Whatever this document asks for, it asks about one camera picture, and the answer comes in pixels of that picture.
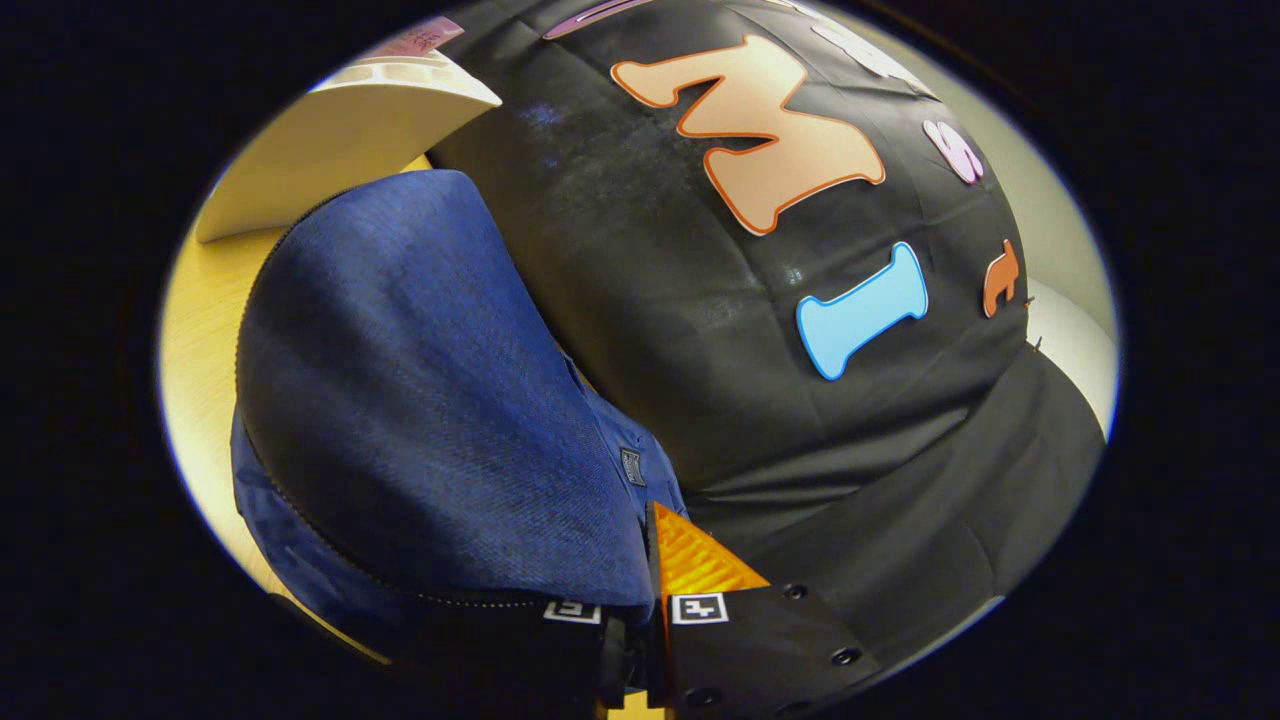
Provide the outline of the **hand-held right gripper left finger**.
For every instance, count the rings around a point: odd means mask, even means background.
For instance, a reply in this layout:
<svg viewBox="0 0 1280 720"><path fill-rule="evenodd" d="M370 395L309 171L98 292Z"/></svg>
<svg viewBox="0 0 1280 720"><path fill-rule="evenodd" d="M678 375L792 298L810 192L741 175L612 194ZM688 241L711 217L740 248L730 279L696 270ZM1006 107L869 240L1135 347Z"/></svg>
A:
<svg viewBox="0 0 1280 720"><path fill-rule="evenodd" d="M476 719L604 719L648 684L657 619L549 600L483 621L471 641Z"/></svg>

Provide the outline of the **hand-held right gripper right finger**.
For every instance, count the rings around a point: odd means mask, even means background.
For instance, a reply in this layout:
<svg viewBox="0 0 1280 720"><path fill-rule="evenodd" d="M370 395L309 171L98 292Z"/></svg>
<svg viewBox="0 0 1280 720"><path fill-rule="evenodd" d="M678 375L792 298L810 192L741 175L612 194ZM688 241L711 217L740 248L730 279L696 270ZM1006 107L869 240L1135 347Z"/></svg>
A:
<svg viewBox="0 0 1280 720"><path fill-rule="evenodd" d="M881 662L806 582L769 582L662 503L646 507L655 592L646 702L667 719L809 719Z"/></svg>

